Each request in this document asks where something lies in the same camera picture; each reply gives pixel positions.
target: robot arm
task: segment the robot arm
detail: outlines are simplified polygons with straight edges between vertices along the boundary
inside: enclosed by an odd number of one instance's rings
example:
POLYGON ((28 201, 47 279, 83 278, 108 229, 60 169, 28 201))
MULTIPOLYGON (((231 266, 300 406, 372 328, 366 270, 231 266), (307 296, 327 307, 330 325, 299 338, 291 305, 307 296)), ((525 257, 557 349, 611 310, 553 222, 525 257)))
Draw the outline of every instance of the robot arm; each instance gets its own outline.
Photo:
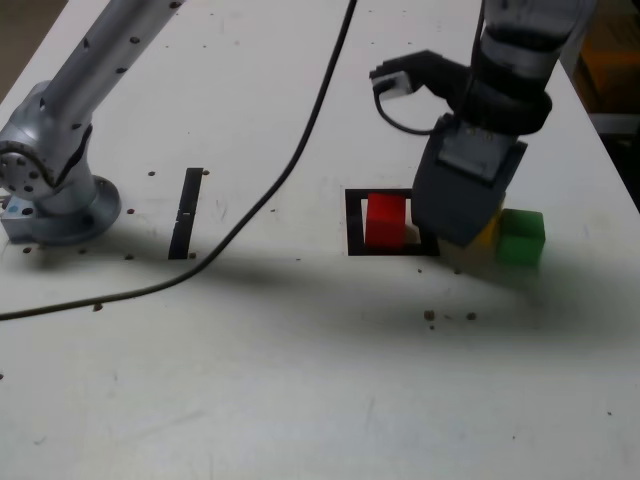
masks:
POLYGON ((0 131, 2 224, 14 243, 68 245, 101 234, 118 191, 91 175, 91 116, 182 2, 111 0, 60 71, 36 85, 0 131))
POLYGON ((518 137, 540 130, 551 111, 544 90, 562 48, 594 7, 592 0, 487 0, 470 67, 424 51, 371 72, 376 97, 425 85, 455 112, 429 132, 414 181, 420 230, 460 246, 482 231, 525 153, 518 137))

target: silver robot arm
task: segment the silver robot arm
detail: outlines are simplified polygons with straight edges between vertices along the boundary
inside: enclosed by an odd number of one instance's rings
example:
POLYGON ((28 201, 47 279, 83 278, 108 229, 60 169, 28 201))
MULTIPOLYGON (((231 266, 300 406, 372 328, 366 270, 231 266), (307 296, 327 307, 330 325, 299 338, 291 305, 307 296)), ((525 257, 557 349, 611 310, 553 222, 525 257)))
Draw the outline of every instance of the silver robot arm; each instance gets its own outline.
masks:
POLYGON ((2 224, 14 243, 68 245, 120 213, 115 186, 91 175, 91 116, 183 1, 111 0, 50 82, 36 85, 0 131, 2 224))

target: white table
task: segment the white table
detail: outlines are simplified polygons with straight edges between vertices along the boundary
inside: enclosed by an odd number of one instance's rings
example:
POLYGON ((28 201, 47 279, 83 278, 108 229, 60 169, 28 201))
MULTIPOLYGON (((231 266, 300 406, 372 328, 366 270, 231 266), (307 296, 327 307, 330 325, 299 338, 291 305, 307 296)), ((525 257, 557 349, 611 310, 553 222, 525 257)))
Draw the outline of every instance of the white table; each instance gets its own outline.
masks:
MULTIPOLYGON (((0 123, 105 4, 69 2, 0 123)), ((166 260, 185 169, 211 171, 202 257, 293 153, 346 4, 190 0, 94 117, 93 171, 136 213, 86 255, 4 245, 2 310, 193 266, 166 260)), ((478 6, 361 0, 299 167, 205 273, 0 324, 0 478, 638 478, 640 222, 561 68, 507 197, 544 212, 537 277, 346 255, 344 189, 409 187, 425 143, 379 119, 369 70, 424 48, 468 61, 478 6)), ((428 127, 446 108, 421 93, 389 111, 428 127)))

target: wooden block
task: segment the wooden block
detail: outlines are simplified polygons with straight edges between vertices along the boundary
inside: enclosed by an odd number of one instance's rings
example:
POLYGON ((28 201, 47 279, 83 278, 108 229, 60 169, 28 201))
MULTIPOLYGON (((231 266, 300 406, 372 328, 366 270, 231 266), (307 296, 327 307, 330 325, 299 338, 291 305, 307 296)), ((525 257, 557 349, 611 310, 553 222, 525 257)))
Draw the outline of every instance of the wooden block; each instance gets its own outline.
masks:
POLYGON ((406 199, 372 193, 368 197, 365 244, 399 250, 404 245, 406 199))

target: black cable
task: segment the black cable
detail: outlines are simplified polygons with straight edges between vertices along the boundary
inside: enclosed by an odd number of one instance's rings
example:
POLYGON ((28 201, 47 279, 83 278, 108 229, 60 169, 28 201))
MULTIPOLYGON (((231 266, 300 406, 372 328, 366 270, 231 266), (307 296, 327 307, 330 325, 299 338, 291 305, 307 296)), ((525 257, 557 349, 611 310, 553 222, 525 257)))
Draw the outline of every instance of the black cable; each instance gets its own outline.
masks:
POLYGON ((284 184, 289 175, 291 175, 291 172, 293 171, 295 166, 300 161, 300 157, 302 157, 302 153, 304 152, 309 138, 311 137, 311 133, 313 132, 313 127, 318 120, 318 115, 320 114, 320 109, 322 108, 324 99, 327 96, 327 90, 329 89, 329 84, 331 83, 331 77, 333 77, 333 72, 336 69, 338 59, 340 58, 340 53, 342 52, 342 47, 344 46, 344 42, 347 38, 347 33, 349 32, 349 26, 351 24, 351 20, 353 19, 353 13, 356 9, 357 3, 358 0, 349 1, 344 20, 342 21, 342 27, 340 28, 340 33, 338 34, 338 39, 336 40, 335 47, 333 48, 333 52, 331 53, 331 58, 329 60, 329 64, 327 65, 327 69, 322 80, 322 85, 320 86, 320 91, 318 92, 318 96, 316 97, 316 101, 313 105, 313 110, 311 110, 311 115, 309 116, 307 125, 304 129, 304 132, 302 133, 302 137, 300 138, 298 146, 293 153, 293 157, 291 157, 291 160, 282 171, 280 176, 277 178, 275 183, 269 188, 269 190, 267 190, 267 192, 260 198, 260 200, 258 200, 258 202, 253 207, 251 207, 251 209, 245 214, 245 216, 242 217, 242 219, 236 224, 236 226, 231 229, 227 236, 224 237, 224 239, 218 244, 218 246, 209 255, 207 255, 205 259, 202 260, 202 262, 200 262, 191 270, 165 282, 158 283, 157 285, 152 285, 150 287, 140 288, 137 290, 131 290, 129 292, 115 293, 112 295, 104 295, 101 297, 87 298, 85 300, 76 300, 73 302, 59 303, 57 305, 48 305, 45 307, 3 313, 0 314, 0 321, 33 317, 35 315, 61 312, 74 308, 90 307, 98 303, 103 304, 119 302, 121 300, 142 297, 159 292, 161 290, 166 290, 167 288, 175 287, 176 285, 189 280, 190 278, 194 277, 198 273, 202 272, 205 268, 207 268, 216 258, 218 258, 218 256, 224 251, 224 249, 227 248, 227 246, 233 241, 238 233, 242 231, 242 229, 247 225, 247 223, 249 223, 249 221, 256 215, 256 213, 258 213, 258 211, 260 211, 260 209, 271 199, 271 197, 273 197, 273 195, 278 191, 282 184, 284 184))
POLYGON ((417 130, 411 127, 406 127, 401 123, 396 122, 393 118, 391 118, 387 112, 382 108, 382 103, 380 102, 380 95, 382 95, 387 90, 390 90, 394 87, 395 82, 393 80, 388 80, 387 82, 382 82, 376 85, 373 89, 373 101, 376 105, 376 110, 378 114, 382 117, 382 119, 387 122, 392 127, 400 130, 401 132, 408 133, 410 135, 419 135, 419 136, 429 136, 434 133, 439 133, 445 128, 447 128, 452 122, 455 122, 459 119, 460 114, 464 110, 465 105, 469 99, 469 94, 471 93, 471 89, 473 88, 473 84, 475 83, 475 76, 473 75, 473 64, 476 62, 476 58, 478 56, 478 52, 480 51, 480 38, 482 37, 482 26, 484 25, 484 5, 486 0, 482 0, 480 4, 480 14, 478 15, 478 23, 476 25, 476 33, 473 38, 473 48, 471 51, 471 75, 469 76, 469 81, 467 82, 467 87, 462 94, 462 100, 456 107, 453 112, 453 118, 450 122, 444 123, 441 128, 432 128, 430 130, 417 130))

